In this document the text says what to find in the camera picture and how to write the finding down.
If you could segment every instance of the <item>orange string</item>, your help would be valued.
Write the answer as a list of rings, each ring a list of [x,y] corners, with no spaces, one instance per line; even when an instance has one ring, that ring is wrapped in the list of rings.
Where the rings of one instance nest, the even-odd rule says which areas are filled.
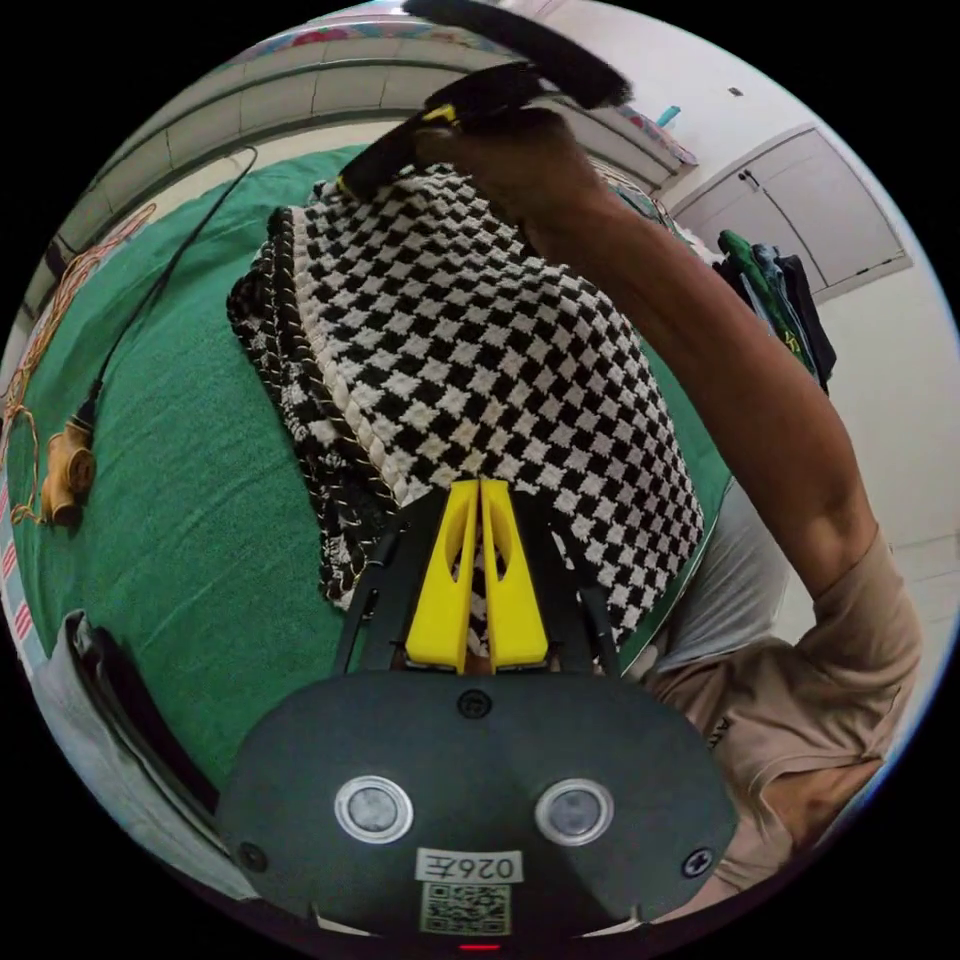
[[[37,425],[33,414],[24,405],[30,378],[39,366],[64,315],[73,303],[77,291],[87,282],[104,258],[143,227],[153,216],[156,209],[156,204],[148,204],[143,210],[127,220],[119,230],[103,243],[78,254],[70,261],[57,284],[47,322],[40,333],[34,337],[30,348],[21,359],[10,380],[10,385],[3,395],[3,447],[0,449],[0,467],[6,462],[10,434],[19,416],[23,415],[28,419],[33,434],[33,487],[30,492],[30,499],[26,503],[17,504],[11,509],[10,520],[13,524],[18,524],[24,519],[33,520],[37,524],[43,523],[42,517],[38,516],[31,507],[31,504],[36,503],[40,481],[40,438],[37,434]]]

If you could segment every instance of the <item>qr code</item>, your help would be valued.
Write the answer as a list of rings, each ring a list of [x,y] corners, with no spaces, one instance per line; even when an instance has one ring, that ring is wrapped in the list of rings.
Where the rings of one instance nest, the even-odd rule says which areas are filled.
[[[469,937],[510,933],[510,886],[425,883],[420,929]]]

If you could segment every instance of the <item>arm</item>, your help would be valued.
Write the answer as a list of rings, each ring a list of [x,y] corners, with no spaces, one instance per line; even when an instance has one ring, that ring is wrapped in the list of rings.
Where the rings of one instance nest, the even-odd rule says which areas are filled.
[[[610,203],[571,216],[560,228],[566,261],[670,367],[804,585],[820,596],[877,533],[832,404],[729,286],[658,224]]]
[[[814,598],[865,555],[877,524],[829,400],[720,277],[610,195],[559,117],[526,110],[495,133],[430,133],[419,151],[471,174],[542,256],[634,324]]]

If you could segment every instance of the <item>black and white checkered fabric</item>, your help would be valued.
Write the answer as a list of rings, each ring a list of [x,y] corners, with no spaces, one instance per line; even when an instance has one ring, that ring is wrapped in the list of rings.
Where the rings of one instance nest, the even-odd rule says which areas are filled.
[[[290,433],[338,606],[388,516],[456,479],[549,494],[618,642],[696,549],[703,515],[629,322],[529,253],[446,168],[365,205],[321,183],[271,217],[228,315]],[[485,655],[480,576],[474,593]]]

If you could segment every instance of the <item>beige t-shirt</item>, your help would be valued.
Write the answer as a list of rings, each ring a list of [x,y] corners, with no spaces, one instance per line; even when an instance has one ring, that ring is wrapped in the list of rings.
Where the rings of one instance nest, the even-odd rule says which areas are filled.
[[[708,739],[740,815],[714,875],[663,919],[725,900],[790,859],[793,841],[761,796],[774,779],[879,760],[890,746],[923,636],[882,534],[814,613],[796,646],[765,640],[643,681]]]

